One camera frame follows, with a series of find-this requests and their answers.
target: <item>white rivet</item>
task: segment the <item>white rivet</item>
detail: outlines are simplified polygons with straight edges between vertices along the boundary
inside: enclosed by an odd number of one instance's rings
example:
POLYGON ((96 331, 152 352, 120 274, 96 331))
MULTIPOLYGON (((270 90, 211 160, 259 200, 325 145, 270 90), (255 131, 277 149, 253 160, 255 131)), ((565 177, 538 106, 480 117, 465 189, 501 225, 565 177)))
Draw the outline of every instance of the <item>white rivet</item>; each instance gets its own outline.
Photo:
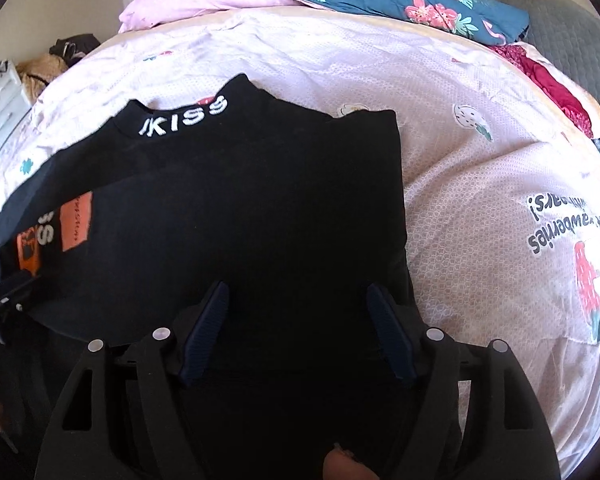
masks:
POLYGON ((509 350, 509 345, 506 344, 502 339, 496 339, 493 342, 493 349, 496 352, 500 352, 501 354, 504 354, 504 352, 506 352, 507 350, 509 350))
POLYGON ((154 330, 154 339, 156 341, 162 341, 167 339, 171 335, 171 330, 168 328, 156 328, 154 330))
POLYGON ((104 342, 102 339, 94 339, 87 346, 89 352, 99 352, 104 347, 104 342))
POLYGON ((445 338, 445 333, 439 328, 429 328, 427 330, 427 337, 432 341, 442 341, 445 338))

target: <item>black shirt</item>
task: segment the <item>black shirt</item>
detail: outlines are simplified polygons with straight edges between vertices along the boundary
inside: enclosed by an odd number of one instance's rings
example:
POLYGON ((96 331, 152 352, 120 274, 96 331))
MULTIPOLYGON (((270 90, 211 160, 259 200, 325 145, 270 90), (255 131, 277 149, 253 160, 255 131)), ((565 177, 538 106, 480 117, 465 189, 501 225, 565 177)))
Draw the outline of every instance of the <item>black shirt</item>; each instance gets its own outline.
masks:
POLYGON ((44 242, 30 314, 85 341, 139 340, 226 282, 216 369, 376 362, 365 289, 407 300, 395 114, 334 120, 244 75, 208 105, 131 101, 58 152, 5 204, 0 246, 30 226, 44 242), (74 203, 88 218, 60 225, 59 205, 88 192, 74 203))

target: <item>white bed sheet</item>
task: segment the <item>white bed sheet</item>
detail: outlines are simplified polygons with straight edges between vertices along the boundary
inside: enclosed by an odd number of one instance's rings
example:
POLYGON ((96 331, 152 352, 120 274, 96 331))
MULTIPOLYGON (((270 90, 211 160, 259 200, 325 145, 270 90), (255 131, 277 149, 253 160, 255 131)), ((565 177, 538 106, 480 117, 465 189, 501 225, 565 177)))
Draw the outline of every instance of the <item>white bed sheet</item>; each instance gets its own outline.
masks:
POLYGON ((420 311, 457 340, 510 343, 570 473, 600 435, 591 319, 600 303, 600 157, 528 78, 476 43, 301 7, 218 12, 119 35, 54 81, 11 137, 0 154, 0 209, 49 156, 129 99, 181 107, 240 72, 334 116, 396 110, 420 311), (556 223, 550 244, 544 238, 547 223, 585 214, 591 225, 560 220, 564 232, 556 223))

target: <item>beige wall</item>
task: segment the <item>beige wall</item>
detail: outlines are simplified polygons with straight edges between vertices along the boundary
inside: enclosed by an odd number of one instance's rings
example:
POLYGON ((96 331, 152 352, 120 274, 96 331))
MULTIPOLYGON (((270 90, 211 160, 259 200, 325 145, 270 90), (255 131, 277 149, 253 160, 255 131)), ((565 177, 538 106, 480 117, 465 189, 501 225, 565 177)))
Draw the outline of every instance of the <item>beige wall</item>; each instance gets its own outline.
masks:
POLYGON ((120 12, 122 0, 8 0, 0 11, 0 59, 30 59, 59 38, 85 32, 107 40, 120 12))

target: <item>orange patch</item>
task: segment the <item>orange patch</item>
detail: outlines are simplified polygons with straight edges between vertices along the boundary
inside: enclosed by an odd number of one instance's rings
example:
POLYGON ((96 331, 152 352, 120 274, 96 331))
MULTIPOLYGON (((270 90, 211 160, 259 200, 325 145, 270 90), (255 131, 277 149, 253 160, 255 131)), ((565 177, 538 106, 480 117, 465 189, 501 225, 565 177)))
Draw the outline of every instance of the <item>orange patch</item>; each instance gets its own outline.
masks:
POLYGON ((90 191, 60 208, 63 252, 77 247, 89 237, 92 196, 93 193, 90 191))
POLYGON ((37 227, 30 227, 16 238, 20 269, 28 270, 33 276, 40 270, 40 244, 36 237, 37 227))

